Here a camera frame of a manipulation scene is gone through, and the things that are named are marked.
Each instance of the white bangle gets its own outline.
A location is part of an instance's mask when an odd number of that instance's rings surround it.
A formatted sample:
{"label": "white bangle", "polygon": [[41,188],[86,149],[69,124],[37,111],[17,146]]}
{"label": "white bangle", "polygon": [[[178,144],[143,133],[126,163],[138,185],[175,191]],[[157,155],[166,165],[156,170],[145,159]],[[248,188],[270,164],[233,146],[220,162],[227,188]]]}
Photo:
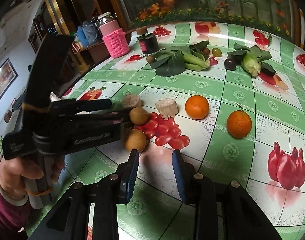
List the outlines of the white bangle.
{"label": "white bangle", "polygon": [[17,206],[17,207],[21,207],[23,205],[26,204],[27,200],[28,200],[28,194],[25,195],[25,197],[23,198],[23,200],[19,200],[19,201],[15,201],[11,198],[8,197],[8,195],[6,194],[6,192],[4,192],[3,188],[0,185],[0,194],[3,196],[3,198],[9,202],[10,204]]}

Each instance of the silver bolt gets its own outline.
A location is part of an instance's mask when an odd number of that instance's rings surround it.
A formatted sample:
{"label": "silver bolt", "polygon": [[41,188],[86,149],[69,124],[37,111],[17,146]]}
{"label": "silver bolt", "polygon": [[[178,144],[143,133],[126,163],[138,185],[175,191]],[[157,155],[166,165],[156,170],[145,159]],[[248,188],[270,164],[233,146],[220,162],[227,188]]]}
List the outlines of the silver bolt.
{"label": "silver bolt", "polygon": [[238,188],[240,186],[238,181],[232,181],[232,182],[230,182],[230,185],[235,188]]}
{"label": "silver bolt", "polygon": [[72,188],[73,189],[79,189],[79,188],[82,187],[82,185],[83,184],[81,182],[76,182],[76,183],[72,184]]}
{"label": "silver bolt", "polygon": [[116,180],[116,179],[118,179],[118,174],[116,174],[116,173],[110,174],[110,175],[109,175],[109,179],[110,179],[110,180]]}
{"label": "silver bolt", "polygon": [[195,179],[203,179],[204,176],[201,173],[196,173],[195,175],[193,175]]}

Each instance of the gray handle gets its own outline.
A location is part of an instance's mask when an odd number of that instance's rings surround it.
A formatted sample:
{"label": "gray handle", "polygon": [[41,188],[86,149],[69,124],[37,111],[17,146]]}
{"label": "gray handle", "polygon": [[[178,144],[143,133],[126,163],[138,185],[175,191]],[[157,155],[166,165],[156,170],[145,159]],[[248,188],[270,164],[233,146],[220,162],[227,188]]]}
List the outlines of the gray handle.
{"label": "gray handle", "polygon": [[[51,175],[53,173],[52,166],[54,165],[54,159],[51,157],[44,157],[40,154],[37,154],[38,157],[36,163],[41,167],[44,172],[44,176],[41,179],[24,179],[25,187],[30,192],[44,192],[53,186]],[[28,193],[30,205],[34,209],[40,209],[44,206],[50,204],[52,198],[51,194],[33,196]]]}

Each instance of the hand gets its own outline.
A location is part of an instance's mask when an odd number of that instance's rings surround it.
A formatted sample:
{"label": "hand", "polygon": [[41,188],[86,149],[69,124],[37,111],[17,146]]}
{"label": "hand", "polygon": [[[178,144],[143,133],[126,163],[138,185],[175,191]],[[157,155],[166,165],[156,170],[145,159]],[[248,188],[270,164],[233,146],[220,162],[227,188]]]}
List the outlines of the hand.
{"label": "hand", "polygon": [[[61,170],[65,167],[64,156],[56,158],[53,166],[52,180],[58,181]],[[23,177],[28,179],[41,179],[44,176],[41,168],[26,157],[12,160],[2,158],[0,162],[0,186],[13,200],[20,201],[26,195]]]}

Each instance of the rubber band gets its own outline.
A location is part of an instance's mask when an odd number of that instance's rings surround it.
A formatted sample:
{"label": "rubber band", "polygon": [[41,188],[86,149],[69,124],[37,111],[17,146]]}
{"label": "rubber band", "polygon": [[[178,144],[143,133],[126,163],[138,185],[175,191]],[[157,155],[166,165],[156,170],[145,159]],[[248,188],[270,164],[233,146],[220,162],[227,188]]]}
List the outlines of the rubber band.
{"label": "rubber band", "polygon": [[53,187],[49,187],[49,189],[47,189],[46,191],[44,191],[44,192],[38,192],[38,193],[31,192],[31,191],[28,190],[27,188],[25,188],[25,190],[26,190],[26,192],[27,192],[29,195],[32,195],[32,196],[34,196],[34,197],[39,197],[39,196],[47,195],[47,194],[49,194],[50,192],[52,192]]}
{"label": "rubber band", "polygon": [[47,114],[50,111],[50,105],[48,107],[38,108],[38,107],[35,107],[31,104],[22,103],[21,109],[22,110],[35,111],[35,112],[40,113],[40,114]]}

